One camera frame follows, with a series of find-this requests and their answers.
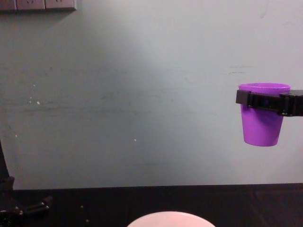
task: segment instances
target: black tripod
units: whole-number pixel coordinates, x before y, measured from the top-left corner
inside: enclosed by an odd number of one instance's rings
[[[21,226],[26,218],[45,215],[53,201],[48,196],[37,204],[22,205],[13,197],[14,181],[15,178],[9,176],[0,142],[0,227]]]

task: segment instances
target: black table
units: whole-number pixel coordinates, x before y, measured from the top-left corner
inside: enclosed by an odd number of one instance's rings
[[[198,215],[216,227],[303,227],[303,184],[169,186],[15,191],[30,204],[52,195],[44,219],[29,227],[127,227],[159,211]]]

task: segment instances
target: plastic cup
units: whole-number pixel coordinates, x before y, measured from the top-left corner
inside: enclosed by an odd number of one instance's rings
[[[276,83],[241,84],[239,90],[279,95],[289,92],[290,86]],[[275,112],[241,105],[244,141],[250,145],[271,147],[278,143],[283,117]]]

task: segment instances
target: wall stain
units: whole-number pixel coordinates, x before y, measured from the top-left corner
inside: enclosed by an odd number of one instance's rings
[[[166,166],[168,162],[147,162],[147,163],[135,163],[132,164],[133,167],[148,167],[148,166]]]
[[[247,72],[229,72],[228,74],[244,74],[244,73],[247,73]]]
[[[119,94],[118,91],[111,91],[111,92],[108,92],[108,93],[104,94],[103,96],[101,96],[100,99],[113,99],[113,98],[117,98],[118,94]]]
[[[265,15],[267,14],[269,3],[270,3],[270,0],[268,0],[265,9],[263,10],[263,12],[260,15],[261,19],[263,19],[265,17]]]
[[[231,69],[246,69],[246,68],[248,69],[248,68],[255,68],[255,66],[242,64],[242,65],[233,65],[230,68]]]
[[[129,109],[114,109],[114,108],[103,108],[103,107],[71,107],[71,106],[18,106],[7,109],[0,109],[0,113],[9,114],[21,114],[35,116],[37,114],[43,114],[49,117],[67,117],[70,119],[104,119],[111,117],[143,117],[150,115],[151,110],[129,110]]]

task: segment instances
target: wall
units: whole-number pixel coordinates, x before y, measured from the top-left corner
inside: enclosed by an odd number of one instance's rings
[[[237,85],[303,87],[298,0],[82,0],[0,16],[0,139],[18,189],[303,181],[303,119],[242,138]]]

